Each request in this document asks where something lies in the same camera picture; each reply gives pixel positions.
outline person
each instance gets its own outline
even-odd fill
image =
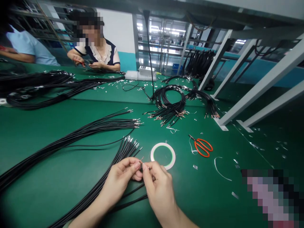
[[[75,18],[77,18],[77,35],[82,36],[78,37],[81,42],[78,42],[74,49],[68,52],[67,56],[78,65],[79,63],[85,63],[82,56],[88,54],[93,61],[92,64],[89,64],[92,69],[120,71],[117,48],[104,38],[103,26],[105,24],[100,20],[100,17],[93,13],[79,13]]]
[[[123,196],[130,179],[144,180],[149,203],[162,227],[197,228],[175,201],[171,174],[156,161],[143,163],[143,172],[139,171],[140,166],[140,160],[134,157],[113,165],[98,197],[64,228],[97,227]]]
[[[13,48],[1,47],[0,55],[26,63],[60,66],[49,50],[29,32],[11,21],[1,28]]]

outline table surface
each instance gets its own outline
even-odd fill
[[[26,67],[30,72],[63,69],[75,73],[78,79],[94,76],[84,73],[80,67],[60,68],[32,64],[26,64]],[[182,79],[177,81],[188,84],[186,81],[182,82]],[[155,110],[156,106],[147,100],[143,91],[123,91],[121,86],[124,82],[102,85],[104,89],[88,90],[73,99],[39,110],[0,107],[3,120],[0,128],[0,174],[81,126],[129,107],[134,112],[124,115],[123,118],[141,118],[144,122],[131,135],[143,146],[137,155],[139,159],[144,156],[143,161],[148,161],[150,151],[157,143],[167,142],[173,147],[176,162],[169,172],[173,176],[176,201],[193,222],[200,227],[267,227],[268,223],[263,221],[257,200],[252,199],[252,193],[247,192],[247,185],[242,183],[241,172],[235,167],[234,159],[243,169],[269,169],[270,166],[239,131],[231,124],[227,126],[228,132],[222,131],[213,119],[204,119],[204,105],[196,99],[186,103],[186,110],[196,113],[179,120],[174,125],[178,131],[172,134],[165,126],[161,127],[160,122],[142,115],[146,111]],[[150,94],[151,82],[148,84],[146,90]],[[158,80],[155,85],[165,84]],[[179,95],[170,93],[168,98],[170,101],[179,100]],[[99,133],[84,138],[77,144],[104,144],[122,138],[128,132],[129,130],[119,130]],[[214,150],[209,158],[191,153],[188,134],[203,138],[213,146]],[[10,186],[2,197],[2,209],[5,208],[3,213],[9,225],[46,227],[59,219],[99,180],[118,147],[119,144],[116,143],[100,150],[66,148],[37,164]],[[222,157],[216,160],[219,172],[232,181],[217,173],[214,166],[216,157]],[[170,152],[159,148],[155,152],[155,159],[166,165],[171,160]],[[130,182],[126,192],[139,184]],[[145,188],[142,188],[119,203],[134,200],[145,193]],[[102,222],[106,227],[122,227],[126,224],[132,224],[133,227],[142,227],[143,224],[146,227],[160,227],[148,200],[108,215]]]

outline white tape roll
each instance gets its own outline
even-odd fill
[[[155,159],[154,159],[154,152],[155,152],[156,148],[158,148],[160,146],[165,146],[165,147],[167,147],[171,151],[172,160],[171,160],[171,162],[168,165],[165,166],[166,170],[171,169],[174,166],[176,156],[175,156],[175,152],[174,152],[173,148],[169,144],[167,144],[167,143],[160,142],[160,143],[156,144],[152,148],[152,150],[151,150],[151,161],[155,161]]]
[[[4,107],[12,107],[10,104],[6,102],[5,98],[0,98],[0,105]]]

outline fingernail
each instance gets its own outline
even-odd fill
[[[140,162],[137,162],[137,163],[134,164],[135,169],[138,169],[139,167],[140,167]]]

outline hand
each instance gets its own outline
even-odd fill
[[[15,50],[14,48],[11,48],[11,47],[4,47],[4,46],[1,46],[1,47],[0,47],[0,50],[1,50],[1,51],[4,51],[4,52],[17,53],[16,50]]]
[[[73,60],[76,60],[78,62],[75,61],[76,66],[78,66],[81,63],[85,63],[84,59],[82,57],[80,57],[79,55],[73,55]]]
[[[106,199],[109,207],[114,206],[123,196],[130,179],[142,180],[139,161],[138,158],[128,157],[113,165],[98,198],[103,202]]]
[[[156,161],[143,163],[142,170],[150,205],[164,227],[166,221],[174,220],[179,216],[179,208],[173,192],[172,176]]]
[[[100,62],[94,62],[93,64],[89,64],[89,67],[93,70],[100,70],[105,67],[106,64]]]

